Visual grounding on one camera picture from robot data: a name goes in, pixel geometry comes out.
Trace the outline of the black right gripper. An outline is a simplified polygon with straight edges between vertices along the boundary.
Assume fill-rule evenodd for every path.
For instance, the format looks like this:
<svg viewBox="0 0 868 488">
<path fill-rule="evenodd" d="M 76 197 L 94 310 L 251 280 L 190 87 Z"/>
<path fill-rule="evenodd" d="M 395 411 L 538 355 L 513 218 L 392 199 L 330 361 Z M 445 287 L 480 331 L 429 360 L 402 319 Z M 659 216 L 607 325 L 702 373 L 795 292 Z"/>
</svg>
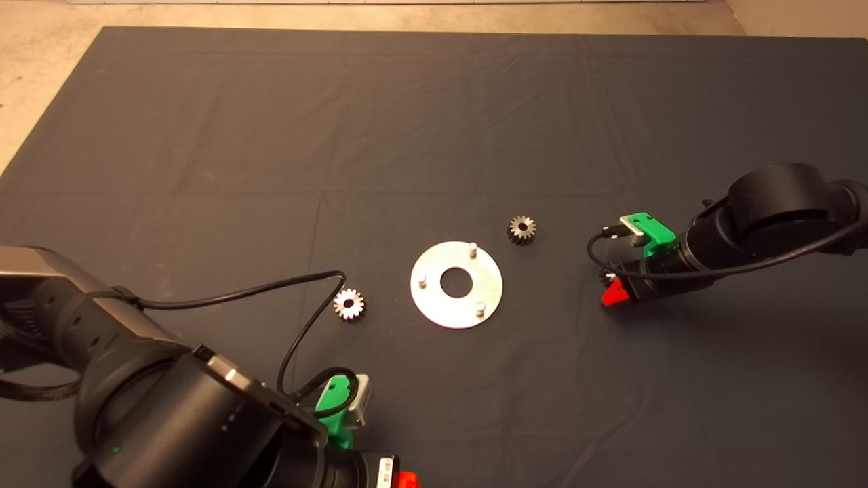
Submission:
<svg viewBox="0 0 868 488">
<path fill-rule="evenodd" d="M 685 274 L 696 268 L 683 256 L 681 251 L 658 251 L 646 258 L 621 262 L 620 267 L 629 272 L 643 275 Z M 698 280 L 651 280 L 647 278 L 623 277 L 621 281 L 608 284 L 601 296 L 602 306 L 609 308 L 628 302 L 651 302 L 672 296 L 681 296 L 698 291 Z"/>
</svg>

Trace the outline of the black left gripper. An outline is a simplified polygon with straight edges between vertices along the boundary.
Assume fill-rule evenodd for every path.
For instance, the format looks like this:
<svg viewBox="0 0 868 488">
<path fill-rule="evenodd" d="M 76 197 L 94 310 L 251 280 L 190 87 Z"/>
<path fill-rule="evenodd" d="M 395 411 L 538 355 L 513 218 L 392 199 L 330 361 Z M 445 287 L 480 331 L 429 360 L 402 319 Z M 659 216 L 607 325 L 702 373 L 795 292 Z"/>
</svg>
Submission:
<svg viewBox="0 0 868 488">
<path fill-rule="evenodd" d="M 331 453 L 331 486 L 422 488 L 415 472 L 401 472 L 399 455 L 357 450 Z"/>
</svg>

